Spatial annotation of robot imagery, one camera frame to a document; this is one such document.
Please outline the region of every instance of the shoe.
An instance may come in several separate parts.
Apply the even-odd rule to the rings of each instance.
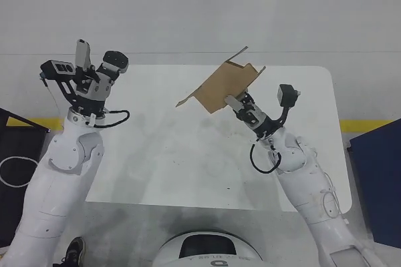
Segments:
[[[83,267],[86,245],[81,237],[74,238],[69,244],[65,258],[62,259],[62,265],[69,267]]]

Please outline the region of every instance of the cardboard piece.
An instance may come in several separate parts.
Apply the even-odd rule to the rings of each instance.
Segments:
[[[237,97],[245,91],[250,84],[265,70],[263,67],[260,72],[250,64],[241,66],[231,60],[244,52],[248,47],[244,47],[234,56],[226,60],[214,71],[209,78],[202,83],[194,92],[184,100],[177,103],[176,107],[186,103],[194,96],[209,113],[214,113],[224,108],[227,104],[225,98],[228,95]]]

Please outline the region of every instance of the yellow stripe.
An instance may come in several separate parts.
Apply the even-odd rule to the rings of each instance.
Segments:
[[[35,117],[29,119],[35,123],[45,126],[52,130],[62,130],[62,119],[58,117]],[[365,133],[367,131],[372,131],[383,125],[386,125],[392,121],[390,120],[352,120],[352,119],[341,119],[340,120],[340,130],[344,133]],[[28,124],[23,123],[17,119],[10,117],[7,120],[8,126],[28,126]]]
[[[59,117],[33,117],[29,119],[32,122],[45,126],[51,130],[62,130],[62,119]],[[17,119],[13,119],[9,117],[7,120],[7,126],[29,126],[25,122],[19,121]]]
[[[342,133],[366,133],[367,131],[372,131],[383,125],[386,125],[392,121],[390,120],[350,120],[341,119],[340,120],[340,130]]]

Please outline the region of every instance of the table top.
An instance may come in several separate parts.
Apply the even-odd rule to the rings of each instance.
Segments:
[[[217,67],[131,65],[119,77],[106,107],[128,109],[131,117],[102,131],[106,151],[87,201],[295,211],[275,175],[260,174],[252,167],[249,150],[256,136],[230,107],[211,115],[191,98],[175,108]],[[277,101],[281,83],[301,91],[285,126],[316,147],[342,212],[347,212],[352,196],[329,71],[267,66],[249,93],[272,119],[281,115]],[[119,119],[110,114],[107,123]],[[260,146],[253,157],[260,168],[271,167]]]

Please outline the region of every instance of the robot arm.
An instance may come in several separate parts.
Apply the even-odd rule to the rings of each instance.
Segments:
[[[104,147],[99,131],[126,121],[104,125],[104,108],[111,86],[128,68],[128,58],[108,51],[98,71],[91,65],[89,44],[78,41],[76,68],[71,63],[49,60],[40,78],[57,82],[71,103],[64,131],[53,137],[25,192],[23,214],[15,237],[0,261],[1,266],[51,266],[59,237],[71,208],[85,200],[94,180]],[[76,84],[74,91],[70,81]]]
[[[316,152],[303,138],[297,138],[283,124],[289,108],[295,105],[299,92],[291,85],[280,85],[278,98],[283,107],[279,119],[272,120],[243,92],[228,96],[238,119],[252,129],[263,147],[269,150],[280,184],[295,209],[303,216],[315,240],[322,267],[387,266],[371,250],[354,238],[341,215],[335,188],[317,162]]]

